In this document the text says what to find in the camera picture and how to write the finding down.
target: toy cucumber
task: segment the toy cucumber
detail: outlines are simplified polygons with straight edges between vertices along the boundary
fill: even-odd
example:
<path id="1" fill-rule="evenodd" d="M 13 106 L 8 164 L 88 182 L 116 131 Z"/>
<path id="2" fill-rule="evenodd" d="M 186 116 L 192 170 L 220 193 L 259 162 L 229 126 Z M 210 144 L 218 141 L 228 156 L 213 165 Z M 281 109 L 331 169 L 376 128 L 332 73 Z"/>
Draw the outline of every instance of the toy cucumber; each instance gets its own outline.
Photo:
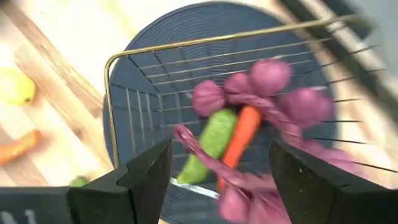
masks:
<path id="1" fill-rule="evenodd" d="M 74 178 L 74 179 L 70 182 L 69 186 L 70 186 L 70 187 L 82 187 L 82 186 L 84 186 L 84 185 L 86 185 L 86 184 L 89 184 L 89 183 L 90 183 L 90 181 L 88 180 L 87 177 L 78 176 L 78 177 Z"/>
<path id="2" fill-rule="evenodd" d="M 237 116 L 229 109 L 213 113 L 199 137 L 203 150 L 211 157 L 219 159 L 232 137 Z M 190 154 L 181 173 L 177 177 L 179 184 L 196 184 L 206 179 L 209 170 L 199 159 Z"/>

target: basket wire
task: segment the basket wire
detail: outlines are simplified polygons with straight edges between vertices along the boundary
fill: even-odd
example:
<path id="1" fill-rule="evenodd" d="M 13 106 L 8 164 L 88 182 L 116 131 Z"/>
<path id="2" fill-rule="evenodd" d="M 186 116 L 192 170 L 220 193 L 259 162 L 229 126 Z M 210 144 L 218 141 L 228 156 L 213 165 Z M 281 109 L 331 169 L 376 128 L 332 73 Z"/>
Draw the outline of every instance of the basket wire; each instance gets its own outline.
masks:
<path id="1" fill-rule="evenodd" d="M 199 80 L 206 80 L 206 79 L 212 79 L 212 80 L 217 80 L 222 78 L 222 77 L 227 77 L 230 74 L 236 73 L 236 72 L 247 72 L 248 70 L 240 70 L 239 66 L 241 64 L 253 64 L 254 62 L 266 58 L 262 57 L 257 57 L 252 60 L 245 60 L 245 61 L 236 61 L 234 58 L 236 55 L 239 54 L 258 54 L 264 51 L 268 50 L 273 50 L 275 53 L 274 57 L 280 57 L 282 59 L 287 59 L 290 58 L 288 61 L 291 64 L 291 66 L 297 66 L 297 65 L 305 65 L 308 63 L 308 60 L 294 60 L 294 57 L 299 56 L 299 55 L 306 55 L 306 54 L 314 54 L 313 50 L 308 51 L 308 52 L 298 52 L 296 54 L 278 54 L 279 49 L 283 48 L 289 48 L 289 47 L 295 47 L 298 45 L 310 45 L 312 42 L 316 42 L 317 44 L 322 45 L 323 42 L 329 41 L 330 39 L 317 39 L 317 40 L 303 40 L 301 42 L 296 42 L 296 43 L 288 43 L 288 44 L 281 44 L 281 45 L 275 45 L 271 47 L 263 47 L 263 48 L 258 48 L 254 50 L 242 50 L 242 51 L 235 51 L 233 50 L 230 53 L 227 54 L 221 54 L 221 55 L 210 55 L 208 52 L 206 55 L 202 57 L 197 57 L 197 58 L 189 58 L 184 54 L 184 51 L 182 50 L 184 47 L 189 47 L 189 46 L 194 46 L 194 45 L 200 45 L 200 44 L 209 44 L 209 43 L 214 43 L 214 42 L 219 42 L 219 41 L 225 41 L 225 40 L 233 40 L 235 43 L 239 39 L 244 39 L 250 36 L 255 36 L 255 35 L 268 35 L 276 32 L 285 32 L 285 31 L 295 31 L 295 30 L 301 30 L 309 27 L 325 27 L 328 26 L 332 23 L 335 22 L 356 22 L 360 21 L 361 18 L 357 15 L 348 15 L 348 16 L 341 16 L 341 17 L 335 17 L 332 19 L 325 19 L 325 20 L 317 20 L 317 21 L 310 21 L 310 22 L 303 22 L 299 24 L 289 24 L 285 26 L 279 26 L 279 27 L 271 27 L 268 29 L 261 29 L 261 30 L 254 30 L 254 31 L 249 31 L 249 32 L 240 32 L 237 34 L 231 34 L 231 35 L 223 35 L 223 36 L 217 36 L 217 37 L 209 37 L 209 38 L 204 38 L 204 39 L 195 39 L 195 40 L 189 40 L 185 42 L 177 42 L 177 43 L 172 43 L 172 44 L 165 44 L 165 45 L 157 45 L 153 47 L 144 47 L 140 49 L 134 49 L 134 50 L 125 50 L 123 52 L 120 52 L 118 54 L 113 55 L 106 63 L 105 66 L 105 71 L 104 71 L 104 82 L 106 85 L 106 101 L 107 101 L 107 110 L 109 112 L 109 127 L 110 127 L 110 136 L 111 136 L 111 146 L 112 146 L 112 151 L 113 151 L 113 162 L 115 168 L 120 166 L 120 159 L 119 159 L 119 148 L 117 145 L 117 136 L 116 136 L 116 130 L 115 130 L 115 123 L 114 123 L 114 113 L 113 109 L 118 107 L 117 105 L 113 105 L 112 102 L 112 97 L 111 97 L 111 86 L 114 86 L 115 88 L 122 88 L 126 92 L 125 99 L 127 100 L 127 110 L 129 113 L 129 126 L 130 126 L 130 132 L 131 132 L 131 141 L 132 141 L 132 151 L 134 155 L 137 155 L 137 149 L 136 148 L 136 143 L 135 139 L 136 138 L 142 138 L 142 142 L 144 143 L 143 147 L 144 149 L 147 149 L 150 147 L 150 144 L 153 145 L 155 144 L 155 138 L 152 137 L 154 134 L 154 131 L 156 129 L 172 129 L 173 127 L 176 127 L 179 124 L 185 124 L 185 125 L 195 125 L 195 124 L 203 124 L 204 120 L 196 116 L 196 119 L 193 121 L 184 121 L 183 119 L 183 114 L 185 109 L 190 109 L 192 108 L 192 105 L 187 105 L 186 103 L 183 103 L 182 101 L 182 96 L 186 96 L 187 98 L 190 97 L 190 94 L 192 92 L 192 88 L 194 87 L 195 83 L 197 83 Z M 345 28 L 345 26 L 339 27 L 334 32 Z M 159 57 L 159 52 L 163 50 L 174 50 L 176 54 L 180 54 L 180 58 L 182 60 L 179 61 L 174 61 L 174 62 L 161 62 L 160 57 Z M 153 55 L 153 57 L 156 58 L 157 64 L 155 65 L 148 65 L 148 66 L 138 66 L 134 60 L 131 59 L 131 55 L 138 55 L 138 54 L 143 54 L 143 53 L 150 53 Z M 110 70 L 111 66 L 115 61 L 122 57 L 129 57 L 129 60 L 131 63 L 134 63 L 136 67 L 138 67 L 139 71 L 143 74 L 146 74 L 147 70 L 150 69 L 158 69 L 157 71 L 159 72 L 152 72 L 152 75 L 146 75 L 146 78 L 150 80 L 154 88 L 158 91 L 158 94 L 153 94 L 153 93 L 143 93 L 138 90 L 132 90 L 129 88 L 126 88 L 125 86 L 119 86 L 115 85 L 110 82 Z M 231 63 L 221 63 L 221 64 L 214 64 L 214 65 L 209 65 L 209 66 L 202 66 L 202 67 L 195 67 L 192 68 L 190 66 L 190 63 L 192 62 L 201 62 L 201 61 L 207 61 L 211 60 L 214 58 L 220 58 L 220 57 L 228 57 Z M 321 70 L 327 66 L 333 65 L 335 63 L 338 63 L 338 60 L 335 60 L 333 62 L 323 64 L 320 67 L 317 68 L 312 68 L 309 70 L 306 70 L 302 73 L 295 73 L 292 78 L 300 78 L 304 75 L 310 75 L 312 74 L 315 70 Z M 178 69 L 170 72 L 167 67 L 170 66 L 177 66 Z M 195 72 L 198 71 L 207 71 L 209 69 L 217 69 L 221 67 L 229 67 L 230 72 L 221 72 L 221 73 L 216 73 L 216 74 L 211 74 L 211 75 L 205 75 L 205 76 L 200 76 L 196 77 L 194 76 Z M 354 77 L 348 77 L 348 78 L 343 78 L 340 80 L 333 80 L 327 83 L 324 83 L 323 86 L 330 86 L 335 83 L 339 82 L 347 82 L 350 80 L 355 79 Z M 187 90 L 181 90 L 180 88 L 177 87 L 178 83 L 180 82 L 190 82 L 191 83 L 191 89 Z M 162 86 L 169 86 L 171 89 L 165 91 L 162 89 Z M 173 108 L 164 108 L 162 105 L 162 98 L 164 96 L 170 96 L 175 98 L 175 107 Z M 155 108 L 151 107 L 153 104 L 152 100 L 156 99 L 159 105 L 157 105 Z M 340 103 L 346 103 L 349 101 L 358 101 L 359 99 L 357 98 L 348 98 L 348 99 L 340 99 L 340 100 L 335 100 L 336 104 Z M 139 118 L 133 118 L 132 115 L 132 108 L 137 107 L 138 110 L 138 116 Z M 168 111 L 174 111 L 177 113 L 176 120 L 177 122 L 171 123 L 171 124 L 166 124 L 164 121 L 164 113 Z M 144 118 L 143 114 L 147 113 L 147 116 L 149 118 L 148 121 L 148 127 L 144 127 Z M 160 125 L 155 126 L 154 125 L 154 120 L 153 115 L 154 113 L 159 113 L 160 114 Z M 139 125 L 141 126 L 141 131 L 136 131 L 134 128 L 134 120 L 138 119 L 139 120 Z M 324 123 L 360 123 L 362 121 L 360 120 L 348 120 L 348 119 L 333 119 L 330 121 L 324 121 Z M 269 129 L 270 127 L 268 126 L 263 126 L 262 129 Z M 319 141 L 332 141 L 332 142 L 343 142 L 343 143 L 350 143 L 350 144 L 367 144 L 366 142 L 361 142 L 361 141 L 356 141 L 356 140 L 351 140 L 351 139 L 331 139 L 331 138 L 317 138 L 316 136 L 311 136 L 313 139 L 317 139 Z"/>

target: toy vegetable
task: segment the toy vegetable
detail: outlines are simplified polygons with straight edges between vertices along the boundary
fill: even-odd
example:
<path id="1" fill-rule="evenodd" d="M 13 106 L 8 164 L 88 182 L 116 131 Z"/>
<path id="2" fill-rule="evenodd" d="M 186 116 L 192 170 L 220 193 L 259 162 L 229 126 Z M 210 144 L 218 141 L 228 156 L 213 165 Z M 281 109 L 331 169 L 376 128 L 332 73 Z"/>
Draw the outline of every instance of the toy vegetable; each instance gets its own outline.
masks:
<path id="1" fill-rule="evenodd" d="M 175 129 L 175 137 L 209 169 L 226 181 L 218 199 L 218 212 L 232 223 L 289 224 L 290 219 L 271 175 L 242 174 L 206 154 L 185 127 Z"/>
<path id="2" fill-rule="evenodd" d="M 325 121 L 333 114 L 333 100 L 314 88 L 297 88 L 281 95 L 277 106 L 302 128 Z"/>
<path id="3" fill-rule="evenodd" d="M 228 94 L 254 93 L 249 84 L 249 76 L 242 72 L 235 73 L 225 80 L 223 88 Z"/>
<path id="4" fill-rule="evenodd" d="M 0 101 L 9 105 L 26 105 L 36 92 L 35 83 L 14 68 L 0 68 Z"/>
<path id="5" fill-rule="evenodd" d="M 87 177 L 85 177 L 85 176 L 78 176 L 78 177 L 74 178 L 74 179 L 70 182 L 69 186 L 71 186 L 71 187 L 82 187 L 82 186 L 84 186 L 84 185 L 86 185 L 86 184 L 89 184 L 89 183 L 90 183 L 90 181 L 88 180 Z"/>
<path id="6" fill-rule="evenodd" d="M 251 86 L 259 96 L 271 96 L 289 84 L 291 75 L 292 68 L 286 62 L 274 58 L 261 60 L 251 68 Z"/>
<path id="7" fill-rule="evenodd" d="M 205 80 L 194 87 L 192 105 L 196 114 L 208 117 L 224 107 L 224 91 L 215 82 Z"/>
<path id="8" fill-rule="evenodd" d="M 200 144 L 213 158 L 220 158 L 229 140 L 231 139 L 237 117 L 229 109 L 223 109 L 215 112 L 209 117 L 209 120 L 200 135 Z M 179 184 L 195 184 L 203 181 L 208 175 L 208 169 L 200 160 L 189 155 L 181 173 L 177 177 Z"/>
<path id="9" fill-rule="evenodd" d="M 21 138 L 0 146 L 0 166 L 23 156 L 38 145 L 41 139 L 42 133 L 34 129 Z"/>
<path id="10" fill-rule="evenodd" d="M 223 162 L 230 168 L 235 169 L 243 152 L 252 141 L 256 131 L 258 130 L 262 121 L 262 113 L 254 106 L 246 105 L 239 114 L 238 122 L 236 123 L 233 137 L 229 143 Z M 224 188 L 224 180 L 218 178 L 218 189 Z"/>

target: toy carrot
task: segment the toy carrot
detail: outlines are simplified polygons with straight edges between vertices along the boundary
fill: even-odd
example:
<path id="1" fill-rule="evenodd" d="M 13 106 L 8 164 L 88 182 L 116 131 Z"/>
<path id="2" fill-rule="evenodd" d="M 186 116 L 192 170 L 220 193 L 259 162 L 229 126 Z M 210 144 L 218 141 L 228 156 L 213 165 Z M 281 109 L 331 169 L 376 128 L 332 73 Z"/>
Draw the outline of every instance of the toy carrot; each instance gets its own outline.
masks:
<path id="1" fill-rule="evenodd" d="M 243 152 L 252 141 L 262 121 L 261 112 L 254 106 L 246 105 L 239 114 L 235 130 L 222 161 L 230 168 L 235 169 Z M 218 178 L 218 189 L 223 190 L 224 179 Z"/>
<path id="2" fill-rule="evenodd" d="M 16 139 L 9 144 L 0 146 L 0 166 L 24 155 L 30 149 L 34 148 L 42 139 L 42 133 L 39 130 L 31 130 L 21 138 Z"/>

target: round mat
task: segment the round mat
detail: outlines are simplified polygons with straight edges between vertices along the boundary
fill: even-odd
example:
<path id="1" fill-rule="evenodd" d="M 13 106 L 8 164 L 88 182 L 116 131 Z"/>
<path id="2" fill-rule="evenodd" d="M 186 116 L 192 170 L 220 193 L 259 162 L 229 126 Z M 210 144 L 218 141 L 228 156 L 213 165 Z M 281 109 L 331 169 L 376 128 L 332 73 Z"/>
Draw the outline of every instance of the round mat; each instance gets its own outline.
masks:
<path id="1" fill-rule="evenodd" d="M 276 18 L 248 6 L 227 2 L 195 4 L 157 19 L 142 30 L 126 50 L 282 25 Z M 127 162 L 161 139 L 172 139 L 173 127 L 178 123 L 185 123 L 195 135 L 199 135 L 205 122 L 196 123 L 197 117 L 187 93 L 205 79 L 222 84 L 229 73 L 249 69 L 255 59 L 285 55 L 284 60 L 291 63 L 294 69 L 294 78 L 286 91 L 300 86 L 326 84 L 327 80 L 320 70 L 320 65 L 304 41 L 290 31 L 119 59 L 111 75 L 111 100 L 120 161 Z M 230 54 L 242 51 L 246 53 Z M 159 63 L 167 64 L 209 56 L 211 58 L 208 60 L 140 69 Z M 186 68 L 194 71 L 178 73 Z M 331 90 L 326 90 L 326 93 L 332 94 Z M 104 134 L 109 155 L 112 157 L 107 108 L 105 105 Z M 334 123 L 322 123 L 307 130 L 305 136 L 333 139 L 335 131 Z M 264 124 L 244 154 L 238 169 L 268 172 L 269 143 L 277 137 L 277 132 Z M 325 147 L 332 145 L 331 141 L 321 143 Z M 174 141 L 173 154 L 172 177 L 176 177 L 187 158 L 187 152 Z M 210 175 L 200 186 L 215 190 L 215 176 Z M 215 199 L 171 184 L 165 197 L 161 219 L 169 223 L 225 223 L 217 215 Z"/>

